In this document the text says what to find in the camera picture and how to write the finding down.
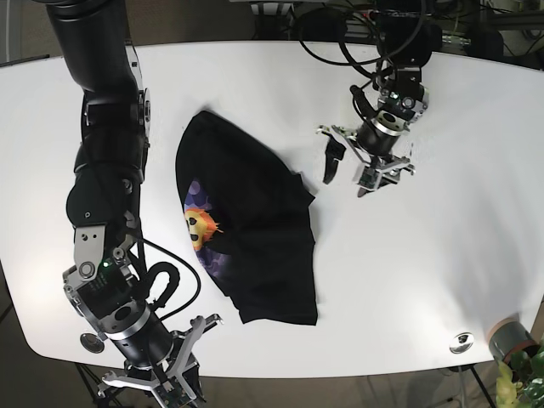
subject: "green leaf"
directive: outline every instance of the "green leaf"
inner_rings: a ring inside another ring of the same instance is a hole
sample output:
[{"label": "green leaf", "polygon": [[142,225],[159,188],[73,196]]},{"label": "green leaf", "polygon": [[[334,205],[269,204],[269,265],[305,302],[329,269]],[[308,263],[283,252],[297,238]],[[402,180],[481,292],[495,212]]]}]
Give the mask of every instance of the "green leaf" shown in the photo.
[{"label": "green leaf", "polygon": [[538,400],[544,395],[544,381],[542,378],[535,378],[527,385],[524,392],[530,399]]},{"label": "green leaf", "polygon": [[499,361],[499,372],[501,373],[502,378],[506,378],[510,382],[512,381],[512,370],[510,370],[510,367],[502,361]]},{"label": "green leaf", "polygon": [[535,399],[534,401],[531,401],[531,407],[532,408],[542,408],[544,406],[544,398],[540,397],[539,399]]},{"label": "green leaf", "polygon": [[538,377],[544,377],[544,351],[530,359],[530,366]]},{"label": "green leaf", "polygon": [[512,357],[510,357],[510,366],[512,366],[513,370],[523,370],[527,364],[530,364],[530,357],[526,352],[521,350],[512,353]]},{"label": "green leaf", "polygon": [[518,393],[511,379],[506,377],[498,377],[496,379],[496,396],[497,400],[501,399],[501,402],[504,402],[506,405],[513,404],[517,400]]}]

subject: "graphic print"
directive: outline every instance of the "graphic print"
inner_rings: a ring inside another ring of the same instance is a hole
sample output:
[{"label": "graphic print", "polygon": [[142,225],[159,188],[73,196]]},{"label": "graphic print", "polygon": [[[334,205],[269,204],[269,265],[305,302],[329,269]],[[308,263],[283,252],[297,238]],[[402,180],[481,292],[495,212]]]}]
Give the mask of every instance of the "graphic print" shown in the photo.
[{"label": "graphic print", "polygon": [[226,265],[229,256],[215,252],[205,244],[213,239],[215,234],[222,234],[209,211],[213,209],[209,197],[198,180],[193,180],[187,191],[184,202],[185,220],[189,226],[190,239],[196,251],[196,256],[208,274],[218,278]]}]

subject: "black clamp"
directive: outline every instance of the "black clamp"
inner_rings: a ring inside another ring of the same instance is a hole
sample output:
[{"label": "black clamp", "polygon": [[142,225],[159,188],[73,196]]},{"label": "black clamp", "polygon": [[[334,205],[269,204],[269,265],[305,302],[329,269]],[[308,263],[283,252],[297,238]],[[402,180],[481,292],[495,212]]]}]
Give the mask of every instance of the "black clamp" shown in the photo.
[{"label": "black clamp", "polygon": [[329,143],[327,143],[325,149],[325,176],[323,176],[323,183],[329,184],[337,174],[338,163],[343,159],[346,146],[336,141],[330,133],[323,132],[323,134],[329,137]]}]

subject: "metal rod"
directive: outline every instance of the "metal rod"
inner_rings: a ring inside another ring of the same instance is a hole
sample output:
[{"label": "metal rod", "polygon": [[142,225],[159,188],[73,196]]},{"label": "metal rod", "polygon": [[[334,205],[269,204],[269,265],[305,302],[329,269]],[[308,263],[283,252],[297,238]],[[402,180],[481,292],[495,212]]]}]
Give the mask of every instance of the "metal rod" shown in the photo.
[{"label": "metal rod", "polygon": [[490,403],[490,407],[491,408],[496,408],[495,403],[493,402],[493,399],[490,397],[489,393],[487,392],[487,389],[485,388],[484,383],[480,379],[480,377],[479,377],[478,373],[476,372],[476,370],[474,370],[474,366],[470,367],[470,371],[473,372],[474,378],[476,378],[476,381],[478,382],[478,385],[481,388],[482,393],[484,393],[484,395],[485,395],[485,399],[487,400],[487,402]]},{"label": "metal rod", "polygon": [[461,407],[467,408],[467,393],[465,391],[465,381],[462,377],[462,367],[457,367],[459,369],[459,384],[461,385]]},{"label": "metal rod", "polygon": [[83,383],[85,384],[85,387],[87,388],[87,391],[89,394],[91,394],[91,398],[93,399],[93,403],[96,404],[96,397],[94,396],[93,389],[91,388],[91,385],[88,383],[87,378],[85,377],[85,373],[83,372],[82,368],[79,366],[79,364],[76,364],[77,372],[79,373],[80,377],[83,380]]}]

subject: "metal bracket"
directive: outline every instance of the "metal bracket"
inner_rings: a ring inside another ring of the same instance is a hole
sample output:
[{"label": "metal bracket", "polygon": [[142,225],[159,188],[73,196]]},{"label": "metal bracket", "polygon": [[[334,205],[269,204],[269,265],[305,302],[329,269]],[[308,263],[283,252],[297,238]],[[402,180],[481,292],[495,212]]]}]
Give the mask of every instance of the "metal bracket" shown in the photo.
[{"label": "metal bracket", "polygon": [[[221,317],[218,314],[212,314],[206,319],[202,316],[197,316],[190,322],[191,328],[188,331],[171,331],[173,337],[183,338],[184,340],[175,360],[173,360],[173,363],[167,368],[166,375],[169,379],[175,378],[176,382],[191,400],[196,399],[196,394],[183,377],[183,374],[186,371],[198,365],[198,361],[191,350],[195,343],[201,338],[202,334],[216,326],[218,322],[222,322]],[[159,387],[165,387],[165,389],[166,387],[172,387],[171,382],[161,384],[157,378],[154,378],[153,380],[141,380],[128,377],[124,374],[117,375],[114,371],[105,373],[102,377],[102,381],[103,383],[99,384],[98,391],[98,395],[102,398],[105,397],[105,390],[108,388],[135,388],[152,392],[161,408],[170,408],[167,406],[167,402],[165,403],[160,396],[157,389]]]},{"label": "metal bracket", "polygon": [[104,257],[105,225],[76,228],[74,260],[82,281],[92,281]]}]

